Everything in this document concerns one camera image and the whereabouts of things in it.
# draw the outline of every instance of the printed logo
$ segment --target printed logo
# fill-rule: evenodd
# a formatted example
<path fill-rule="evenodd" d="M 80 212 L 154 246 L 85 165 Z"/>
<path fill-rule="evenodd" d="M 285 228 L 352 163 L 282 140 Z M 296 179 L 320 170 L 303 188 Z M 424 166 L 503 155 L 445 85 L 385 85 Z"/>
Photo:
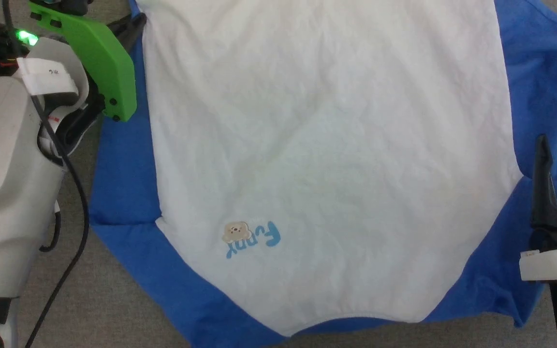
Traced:
<path fill-rule="evenodd" d="M 268 247 L 276 247 L 280 242 L 280 232 L 272 221 L 268 222 L 267 230 L 263 226 L 257 226 L 255 233 L 252 233 L 248 229 L 248 224 L 243 221 L 227 223 L 223 234 L 223 242 L 229 246 L 227 258 L 230 259 L 233 255 L 238 254 L 238 251 L 259 244 L 258 236 L 267 238 L 265 245 Z"/>

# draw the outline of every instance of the floor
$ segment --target floor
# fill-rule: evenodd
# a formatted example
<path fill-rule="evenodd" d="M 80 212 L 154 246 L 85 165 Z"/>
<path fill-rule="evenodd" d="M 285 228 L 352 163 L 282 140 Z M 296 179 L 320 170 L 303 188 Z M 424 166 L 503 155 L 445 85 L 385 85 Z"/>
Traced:
<path fill-rule="evenodd" d="M 557 0 L 544 0 L 557 11 Z M 102 22 L 128 12 L 126 0 L 97 0 L 90 17 Z M 17 27 L 41 32 L 29 20 L 27 0 L 11 0 Z M 96 161 L 100 126 L 89 130 L 73 154 L 73 163 L 87 191 Z M 18 329 L 20 341 L 29 332 L 61 273 L 76 251 L 82 230 L 77 193 L 70 178 L 59 195 L 62 237 L 52 253 L 40 255 L 25 288 Z M 161 309 L 141 290 L 117 260 L 91 234 L 86 251 L 63 287 L 40 330 L 34 348 L 167 348 L 188 343 L 167 321 Z M 485 314 L 435 324 L 396 324 L 351 334 L 303 335 L 281 347 L 377 348 L 532 348 L 557 347 L 550 299 L 543 296 L 528 325 L 513 327 L 512 319 Z"/>

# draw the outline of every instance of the white label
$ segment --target white label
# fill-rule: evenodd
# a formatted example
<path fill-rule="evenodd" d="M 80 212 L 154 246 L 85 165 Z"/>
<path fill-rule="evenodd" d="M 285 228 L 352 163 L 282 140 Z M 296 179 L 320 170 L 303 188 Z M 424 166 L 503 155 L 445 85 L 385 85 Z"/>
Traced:
<path fill-rule="evenodd" d="M 40 58 L 17 58 L 21 78 L 31 95 L 79 93 L 64 64 Z"/>

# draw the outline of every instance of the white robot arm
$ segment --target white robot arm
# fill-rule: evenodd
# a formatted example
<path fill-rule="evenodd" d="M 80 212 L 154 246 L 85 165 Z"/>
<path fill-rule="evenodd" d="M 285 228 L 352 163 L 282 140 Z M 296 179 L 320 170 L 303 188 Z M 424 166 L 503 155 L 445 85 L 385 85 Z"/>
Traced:
<path fill-rule="evenodd" d="M 41 38 L 28 57 L 64 63 L 80 91 L 75 104 L 51 112 L 57 130 L 68 115 L 87 108 L 86 73 L 68 45 L 49 38 Z M 24 83 L 0 77 L 0 346 L 5 348 L 18 346 L 18 299 L 44 242 L 64 176 L 62 165 L 49 159 L 55 154 Z"/>

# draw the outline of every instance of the white t-shirt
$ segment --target white t-shirt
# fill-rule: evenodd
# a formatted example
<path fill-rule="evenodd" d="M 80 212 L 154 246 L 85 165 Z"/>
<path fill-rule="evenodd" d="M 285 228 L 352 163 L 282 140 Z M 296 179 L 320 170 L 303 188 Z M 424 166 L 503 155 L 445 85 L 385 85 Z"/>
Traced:
<path fill-rule="evenodd" d="M 521 174 L 493 0 L 139 0 L 163 216 L 262 324 L 416 322 Z"/>

